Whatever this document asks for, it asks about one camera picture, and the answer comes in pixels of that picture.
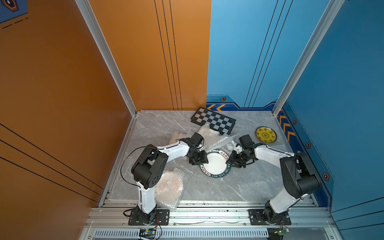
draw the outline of checkerboard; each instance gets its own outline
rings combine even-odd
[[[216,130],[223,135],[224,133],[231,133],[236,120],[200,107],[191,117],[191,122],[200,126],[203,126],[206,122],[210,122],[210,129]]]

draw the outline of metal grille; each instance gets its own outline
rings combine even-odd
[[[134,229],[118,229],[118,228],[98,228],[93,235],[94,238],[134,238],[137,239],[139,231]]]
[[[139,229],[98,228],[94,238],[137,239]],[[266,238],[266,228],[163,228],[162,238]]]

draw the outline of orange wall panel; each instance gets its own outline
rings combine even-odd
[[[210,0],[90,3],[138,111],[205,106]]]
[[[183,110],[206,107],[211,1],[171,0],[164,5],[172,10],[170,44],[176,49]]]
[[[0,46],[0,239],[77,239],[130,113],[75,1],[28,1]]]

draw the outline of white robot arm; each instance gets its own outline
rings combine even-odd
[[[161,178],[167,162],[187,156],[189,163],[208,163],[205,151],[200,151],[203,137],[195,133],[191,138],[180,139],[178,143],[164,147],[148,145],[131,172],[139,190],[138,216],[150,224],[156,214],[155,185]],[[255,144],[249,135],[239,138],[237,151],[233,151],[227,163],[233,167],[246,167],[256,160],[265,160],[281,169],[284,188],[265,204],[265,220],[271,224],[280,223],[288,209],[302,197],[321,187],[321,181],[311,160],[304,154],[281,152],[265,144]]]

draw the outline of blue wall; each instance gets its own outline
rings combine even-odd
[[[345,239],[384,229],[383,9],[345,1],[287,101],[334,181]]]
[[[212,0],[208,96],[241,108],[276,101],[328,2]]]
[[[26,0],[17,0],[17,6],[19,7],[19,10],[12,12],[0,2],[0,23],[26,14],[28,12],[26,7]]]

